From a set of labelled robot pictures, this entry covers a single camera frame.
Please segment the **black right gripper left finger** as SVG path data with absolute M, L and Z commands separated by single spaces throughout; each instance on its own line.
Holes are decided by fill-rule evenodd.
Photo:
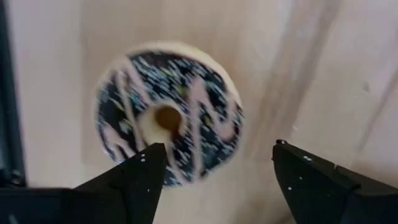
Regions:
M 152 224 L 166 160 L 155 143 L 73 189 L 0 189 L 0 224 Z

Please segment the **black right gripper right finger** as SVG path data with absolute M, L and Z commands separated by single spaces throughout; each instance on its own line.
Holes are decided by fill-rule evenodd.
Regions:
M 278 139 L 277 182 L 296 224 L 398 224 L 398 189 Z

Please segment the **large chocolate drizzled donut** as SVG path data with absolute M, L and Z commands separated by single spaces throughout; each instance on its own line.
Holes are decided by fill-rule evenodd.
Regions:
M 227 163 L 243 130 L 243 105 L 227 71 L 181 42 L 153 42 L 116 57 L 98 82 L 95 126 L 115 163 L 161 143 L 164 186 L 193 184 Z

